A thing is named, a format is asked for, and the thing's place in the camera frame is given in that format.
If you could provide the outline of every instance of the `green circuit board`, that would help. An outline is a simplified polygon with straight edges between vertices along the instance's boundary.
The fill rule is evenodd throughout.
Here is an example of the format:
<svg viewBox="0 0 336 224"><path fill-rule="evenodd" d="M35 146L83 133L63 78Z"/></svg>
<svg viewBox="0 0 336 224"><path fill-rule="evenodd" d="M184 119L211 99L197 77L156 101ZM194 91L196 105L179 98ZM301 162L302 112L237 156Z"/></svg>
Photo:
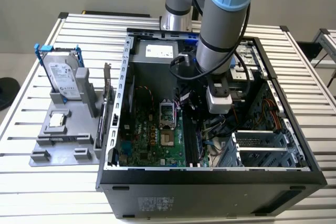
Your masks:
<svg viewBox="0 0 336 224"><path fill-rule="evenodd" d="M174 130L159 129L159 115L137 109L134 138L121 143L121 166L185 167L182 112L176 112Z"/></svg>

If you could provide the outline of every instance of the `sticker label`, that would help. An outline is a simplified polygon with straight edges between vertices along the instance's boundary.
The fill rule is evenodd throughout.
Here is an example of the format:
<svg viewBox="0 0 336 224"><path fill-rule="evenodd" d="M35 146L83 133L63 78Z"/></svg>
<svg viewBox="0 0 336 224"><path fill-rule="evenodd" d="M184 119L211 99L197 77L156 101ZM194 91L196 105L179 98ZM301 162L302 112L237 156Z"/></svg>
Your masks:
<svg viewBox="0 0 336 224"><path fill-rule="evenodd" d="M49 68L59 92L67 99L80 99L78 87L70 66L65 63L51 62Z"/></svg>
<svg viewBox="0 0 336 224"><path fill-rule="evenodd" d="M142 212L171 211L174 197L138 197L138 203Z"/></svg>
<svg viewBox="0 0 336 224"><path fill-rule="evenodd" d="M173 59L173 46L147 45L146 57Z"/></svg>

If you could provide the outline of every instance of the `aluminum workbench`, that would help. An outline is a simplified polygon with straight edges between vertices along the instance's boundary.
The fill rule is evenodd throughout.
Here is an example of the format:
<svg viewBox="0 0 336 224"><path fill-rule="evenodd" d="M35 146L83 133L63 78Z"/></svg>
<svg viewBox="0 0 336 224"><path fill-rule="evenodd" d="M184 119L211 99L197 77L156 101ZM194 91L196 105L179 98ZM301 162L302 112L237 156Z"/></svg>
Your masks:
<svg viewBox="0 0 336 224"><path fill-rule="evenodd" d="M194 22L194 31L199 31L200 25ZM112 65L112 85L116 86L127 27L158 29L159 20L69 14L57 20L46 44L65 48L79 44L94 87L104 85L105 62ZM246 36L260 38L328 186L276 218L184 221L336 223L336 102L290 32L279 26L249 25ZM29 166L50 103L49 91L45 72L36 61L0 126L0 223L118 222L104 193L95 190L97 165Z"/></svg>
<svg viewBox="0 0 336 224"><path fill-rule="evenodd" d="M336 30L321 28L315 35L313 42L320 43L330 58L336 62Z"/></svg>

